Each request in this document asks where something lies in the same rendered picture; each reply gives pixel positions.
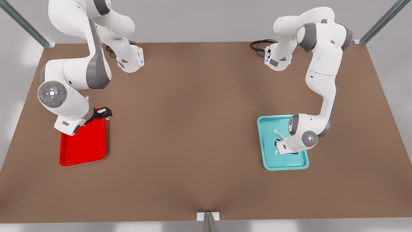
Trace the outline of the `red rectangular tray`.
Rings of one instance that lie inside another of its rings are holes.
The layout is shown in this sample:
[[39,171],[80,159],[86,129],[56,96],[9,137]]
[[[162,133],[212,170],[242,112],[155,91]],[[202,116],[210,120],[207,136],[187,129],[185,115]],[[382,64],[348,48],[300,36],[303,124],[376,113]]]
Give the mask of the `red rectangular tray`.
[[76,165],[103,159],[107,154],[106,119],[97,119],[69,136],[61,133],[60,164]]

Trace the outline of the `silver frame post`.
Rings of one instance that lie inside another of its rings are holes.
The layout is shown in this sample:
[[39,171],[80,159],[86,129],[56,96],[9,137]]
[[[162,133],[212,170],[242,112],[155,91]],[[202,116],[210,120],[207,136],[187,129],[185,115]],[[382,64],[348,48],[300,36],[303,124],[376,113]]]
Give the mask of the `silver frame post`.
[[387,12],[360,38],[354,39],[355,44],[367,44],[381,31],[411,0],[397,0]]
[[23,28],[43,48],[54,48],[55,43],[47,41],[7,0],[0,0],[2,8],[21,28]]
[[220,220],[219,212],[197,212],[197,221],[202,221],[202,232],[219,232],[216,221]]

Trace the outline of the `teal rectangular tray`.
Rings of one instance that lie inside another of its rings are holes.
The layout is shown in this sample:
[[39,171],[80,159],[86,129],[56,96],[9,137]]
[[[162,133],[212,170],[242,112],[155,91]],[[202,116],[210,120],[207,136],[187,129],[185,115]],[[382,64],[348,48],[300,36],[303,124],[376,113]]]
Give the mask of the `teal rectangular tray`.
[[287,128],[290,117],[291,115],[272,115],[260,116],[257,119],[262,160],[264,167],[269,171],[303,170],[309,166],[306,151],[301,151],[298,154],[279,154],[274,145],[276,139],[282,140],[279,135],[274,133],[275,129],[284,138],[290,136]]

